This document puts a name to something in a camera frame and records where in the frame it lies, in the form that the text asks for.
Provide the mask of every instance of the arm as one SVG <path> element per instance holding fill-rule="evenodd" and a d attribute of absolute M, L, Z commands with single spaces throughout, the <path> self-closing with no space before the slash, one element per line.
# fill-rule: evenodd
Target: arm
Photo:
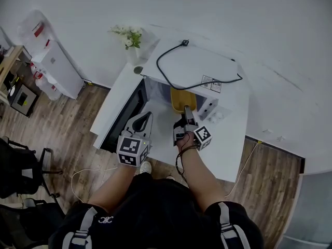
<path fill-rule="evenodd" d="M 193 145 L 193 137 L 193 133 L 186 133 L 185 137 L 176 143 L 179 151 Z M 183 153 L 182 165 L 189 189 L 202 211 L 213 203 L 224 201 L 225 193 L 222 186 L 205 166 L 196 149 Z"/>
<path fill-rule="evenodd" d="M 136 167 L 119 164 L 114 174 L 90 197 L 88 203 L 97 205 L 108 213 L 124 198 L 135 175 Z"/>

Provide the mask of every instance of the office chair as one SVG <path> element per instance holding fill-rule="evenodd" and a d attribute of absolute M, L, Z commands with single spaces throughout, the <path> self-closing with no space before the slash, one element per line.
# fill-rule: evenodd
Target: office chair
<path fill-rule="evenodd" d="M 0 205 L 0 244 L 16 249 L 30 249 L 48 244 L 50 236 L 61 226 L 64 213 L 56 203 L 25 199 L 26 209 Z"/>
<path fill-rule="evenodd" d="M 0 102 L 0 120 L 2 120 L 2 117 L 4 114 L 4 108 L 5 108 L 5 105 L 2 102 Z"/>
<path fill-rule="evenodd" d="M 37 161 L 35 150 L 29 150 L 27 146 L 11 141 L 8 137 L 0 139 L 0 198 L 6 198 L 13 193 L 33 195 L 40 185 L 49 196 L 60 196 L 59 193 L 50 193 L 43 178 L 43 174 L 62 174 L 62 171 L 43 170 L 45 152 L 52 151 L 44 148 L 40 160 Z"/>

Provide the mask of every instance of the person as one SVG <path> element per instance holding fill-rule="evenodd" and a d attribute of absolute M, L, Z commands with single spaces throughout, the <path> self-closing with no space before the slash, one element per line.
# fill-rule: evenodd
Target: person
<path fill-rule="evenodd" d="M 179 151 L 192 146 L 193 137 L 186 133 L 177 142 Z M 69 210 L 49 247 L 263 248 L 258 227 L 243 206 L 225 201 L 221 185 L 197 150 L 185 151 L 182 163 L 189 189 L 173 179 L 153 179 L 147 172 L 134 176 L 135 167 L 119 164 L 88 203 Z M 249 245 L 230 239 L 224 246 L 222 205 L 229 210 L 229 223 L 243 230 Z"/>

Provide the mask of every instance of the black power cord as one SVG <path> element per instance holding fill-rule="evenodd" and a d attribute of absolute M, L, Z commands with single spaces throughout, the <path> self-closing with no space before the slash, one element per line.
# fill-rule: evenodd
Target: black power cord
<path fill-rule="evenodd" d="M 185 46 L 185 47 L 186 47 L 186 46 L 188 46 L 188 44 L 189 44 L 189 40 L 186 40 L 186 39 L 183 40 L 182 43 L 179 44 L 178 46 L 175 46 L 175 47 L 173 47 L 172 49 L 170 49 L 170 50 L 164 52 L 160 57 L 158 57 L 158 59 L 157 59 L 157 61 L 156 61 L 156 65 L 157 65 L 158 70 L 159 70 L 160 73 L 164 76 L 164 78 L 166 79 L 166 81 L 168 82 L 168 84 L 169 84 L 172 88 L 174 88 L 174 89 L 176 89 L 176 90 L 186 90 L 186 89 L 192 89 L 192 88 L 195 88 L 195 87 L 198 87 L 198 86 L 201 86 L 201 85 L 205 85 L 205 84 L 209 84 L 209 83 L 225 83 L 225 84 L 226 84 L 226 83 L 233 83 L 233 82 L 236 82 L 236 81 L 239 81 L 239 80 L 242 80 L 242 79 L 243 79 L 243 77 L 241 77 L 239 74 L 237 74 L 239 78 L 237 78 L 237 79 L 233 79 L 233 80 L 230 80 L 230 81 L 214 80 L 214 81 L 208 81 L 208 82 L 204 82 L 204 83 L 199 83 L 199 84 L 197 84 L 197 85 L 193 85 L 193 86 L 191 86 L 191 87 L 177 88 L 176 86 L 174 86 L 174 85 L 168 80 L 168 78 L 166 77 L 166 75 L 164 74 L 164 72 L 161 70 L 161 68 L 160 68 L 160 66 L 159 66 L 159 60 L 160 60 L 164 55 L 166 55 L 166 54 L 168 54 L 169 52 L 175 50 L 176 48 L 179 48 L 179 47 L 181 47 L 181 46 Z"/>
<path fill-rule="evenodd" d="M 184 145 L 186 145 L 187 142 L 188 142 L 189 139 L 190 139 L 189 134 L 185 133 L 185 135 L 188 135 L 188 140 L 186 141 L 185 144 L 183 144 L 183 146 L 181 147 L 181 151 L 180 151 L 180 153 L 176 156 L 175 167 L 176 167 L 177 173 L 178 173 L 179 175 L 181 175 L 182 179 L 187 183 L 187 180 L 186 180 L 186 178 L 184 177 L 185 168 L 183 167 L 183 163 L 182 163 L 182 155 L 183 155 L 184 152 L 186 152 L 186 151 L 188 151 L 188 150 L 190 150 L 190 149 L 193 149 L 193 148 L 194 148 L 194 149 L 197 149 L 197 148 L 199 148 L 199 146 L 198 146 L 198 145 L 192 145 L 192 146 L 186 147 L 185 149 L 182 149 L 182 148 L 184 147 Z M 179 168 L 178 168 L 178 165 L 177 165 L 177 159 L 178 159 L 178 158 L 181 158 L 181 164 L 182 164 L 183 172 L 180 172 L 180 170 L 179 170 Z"/>

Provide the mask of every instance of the black shirt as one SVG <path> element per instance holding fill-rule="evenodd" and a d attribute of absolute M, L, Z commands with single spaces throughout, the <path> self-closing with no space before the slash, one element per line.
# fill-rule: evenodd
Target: black shirt
<path fill-rule="evenodd" d="M 224 202 L 232 224 L 245 232 L 251 248 L 263 248 L 258 227 L 248 218 L 243 206 Z M 68 232 L 80 229 L 92 205 L 76 204 L 63 225 L 49 240 L 49 246 L 62 248 Z M 202 212 L 190 190 L 170 180 L 153 180 L 147 173 L 134 178 L 123 203 L 108 215 L 102 208 L 89 229 L 92 248 L 224 248 L 220 238 L 220 208 L 212 204 Z"/>

